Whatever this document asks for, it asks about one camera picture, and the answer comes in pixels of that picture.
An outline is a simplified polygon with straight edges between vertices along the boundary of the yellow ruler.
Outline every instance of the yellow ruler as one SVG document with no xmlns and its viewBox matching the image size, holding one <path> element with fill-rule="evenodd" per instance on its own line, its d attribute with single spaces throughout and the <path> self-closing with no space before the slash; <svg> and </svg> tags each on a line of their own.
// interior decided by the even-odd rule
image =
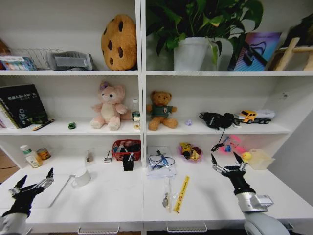
<svg viewBox="0 0 313 235">
<path fill-rule="evenodd" d="M 182 203 L 182 200 L 184 198 L 184 195 L 185 195 L 185 192 L 187 189 L 188 181 L 189 181 L 189 176 L 186 175 L 185 180 L 182 183 L 177 202 L 176 202 L 175 207 L 174 207 L 174 211 L 177 213 L 179 213 L 179 211 L 180 211 L 181 203 Z"/>
</svg>

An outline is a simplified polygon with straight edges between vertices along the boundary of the pink teddy bear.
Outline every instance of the pink teddy bear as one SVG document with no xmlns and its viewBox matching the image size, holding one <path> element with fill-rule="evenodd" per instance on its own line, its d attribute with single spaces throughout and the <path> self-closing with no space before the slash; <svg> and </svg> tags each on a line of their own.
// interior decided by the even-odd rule
<svg viewBox="0 0 313 235">
<path fill-rule="evenodd" d="M 111 87 L 103 81 L 98 91 L 101 103 L 92 107 L 99 115 L 91 120 L 90 125 L 94 129 L 99 129 L 104 124 L 108 124 L 110 130 L 118 130 L 121 124 L 121 115 L 123 119 L 128 119 L 124 117 L 130 115 L 128 108 L 121 104 L 124 97 L 124 86 Z"/>
</svg>

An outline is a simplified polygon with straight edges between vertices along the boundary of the purple bow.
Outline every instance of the purple bow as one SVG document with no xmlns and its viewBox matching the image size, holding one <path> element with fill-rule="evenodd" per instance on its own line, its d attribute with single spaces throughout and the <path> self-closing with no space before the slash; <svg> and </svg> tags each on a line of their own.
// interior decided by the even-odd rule
<svg viewBox="0 0 313 235">
<path fill-rule="evenodd" d="M 108 86 L 109 86 L 109 84 L 107 82 L 102 82 L 101 85 L 100 85 L 100 89 L 103 90 L 103 89 L 105 89 Z"/>
</svg>

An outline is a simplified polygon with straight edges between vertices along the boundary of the white mug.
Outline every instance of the white mug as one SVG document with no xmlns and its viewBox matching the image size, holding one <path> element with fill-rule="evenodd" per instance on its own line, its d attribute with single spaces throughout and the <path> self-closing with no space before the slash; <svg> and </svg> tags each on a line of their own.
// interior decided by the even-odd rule
<svg viewBox="0 0 313 235">
<path fill-rule="evenodd" d="M 91 180 L 91 175 L 87 171 L 86 168 L 79 169 L 75 173 L 74 177 L 75 177 L 75 179 L 72 181 L 72 186 L 74 188 L 84 186 L 84 185 L 88 184 L 89 181 Z"/>
</svg>

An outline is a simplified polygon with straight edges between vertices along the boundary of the drawer handle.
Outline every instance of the drawer handle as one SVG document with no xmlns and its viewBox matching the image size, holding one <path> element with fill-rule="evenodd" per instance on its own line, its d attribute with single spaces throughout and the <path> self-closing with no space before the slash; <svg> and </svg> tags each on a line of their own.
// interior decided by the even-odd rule
<svg viewBox="0 0 313 235">
<path fill-rule="evenodd" d="M 206 233 L 207 232 L 207 227 L 206 224 L 204 224 L 204 229 L 193 229 L 193 230 L 188 230 L 188 229 L 174 229 L 174 230 L 169 230 L 168 225 L 166 224 L 166 230 L 168 233 Z"/>
<path fill-rule="evenodd" d="M 81 232 L 81 227 L 79 227 L 77 233 L 79 235 L 100 235 L 100 234 L 117 234 L 119 232 L 119 226 L 116 231 L 86 231 L 86 232 Z"/>
</svg>

